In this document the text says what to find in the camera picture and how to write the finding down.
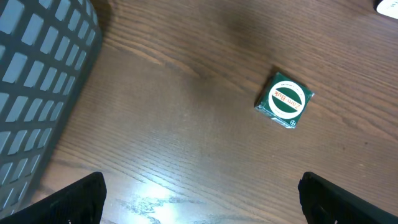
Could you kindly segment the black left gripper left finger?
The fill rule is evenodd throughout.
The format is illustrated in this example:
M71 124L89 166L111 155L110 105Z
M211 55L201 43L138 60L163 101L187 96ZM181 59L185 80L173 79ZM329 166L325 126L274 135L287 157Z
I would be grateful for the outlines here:
M1 219L1 224L99 224L106 194L103 174L93 172Z

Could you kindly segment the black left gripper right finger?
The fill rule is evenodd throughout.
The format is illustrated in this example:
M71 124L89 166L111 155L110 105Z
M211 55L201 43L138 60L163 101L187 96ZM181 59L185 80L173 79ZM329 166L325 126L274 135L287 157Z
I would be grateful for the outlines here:
M397 224L397 217L329 182L305 172L298 184L300 204L309 224Z

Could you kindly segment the green Zam-Buk box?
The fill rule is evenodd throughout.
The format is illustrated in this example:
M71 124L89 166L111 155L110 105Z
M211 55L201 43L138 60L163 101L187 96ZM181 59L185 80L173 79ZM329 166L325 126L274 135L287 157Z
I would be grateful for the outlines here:
M254 108L287 129L295 129L314 92L276 72L267 81Z

